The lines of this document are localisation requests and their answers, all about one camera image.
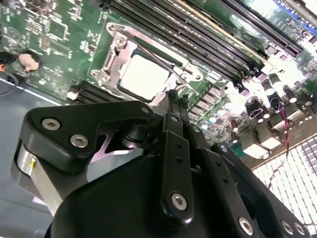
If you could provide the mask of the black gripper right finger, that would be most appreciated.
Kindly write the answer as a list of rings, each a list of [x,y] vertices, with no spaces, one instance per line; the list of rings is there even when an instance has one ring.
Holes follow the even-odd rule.
[[[184,238],[308,238],[303,223],[225,145],[186,125],[195,215]]]

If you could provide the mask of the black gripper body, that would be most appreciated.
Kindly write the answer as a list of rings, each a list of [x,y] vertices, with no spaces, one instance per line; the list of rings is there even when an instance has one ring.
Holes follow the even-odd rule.
[[[128,129],[105,131],[111,149],[142,140],[146,150],[128,163],[85,181],[87,166],[96,152],[98,137],[77,149],[64,129],[22,129],[14,162],[35,195],[55,190],[62,201],[53,208],[49,238],[182,238],[195,215],[193,171],[185,130]],[[21,157],[36,160],[28,173]],[[37,169],[48,175],[46,183]]]

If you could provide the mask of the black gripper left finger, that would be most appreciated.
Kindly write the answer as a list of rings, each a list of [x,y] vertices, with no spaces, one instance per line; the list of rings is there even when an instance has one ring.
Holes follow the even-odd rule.
[[[30,110],[23,120],[22,129],[45,129],[57,131],[64,129],[71,133],[70,143],[77,149],[85,148],[89,144],[88,137],[95,133],[98,137],[96,152],[88,163],[85,181],[92,182],[112,170],[144,155],[142,140],[128,141],[126,145],[111,149],[105,134],[109,129],[128,129],[134,134],[140,129],[168,129],[180,133],[189,123],[188,98],[177,97],[175,91],[168,91],[163,102],[151,109],[140,101],[113,101],[104,103],[69,105],[36,108]],[[30,155],[21,157],[22,168],[28,173],[32,171],[36,160]],[[48,175],[42,169],[37,169],[46,183]],[[49,211],[62,201],[62,197],[54,190],[53,197],[48,194],[41,196]]]

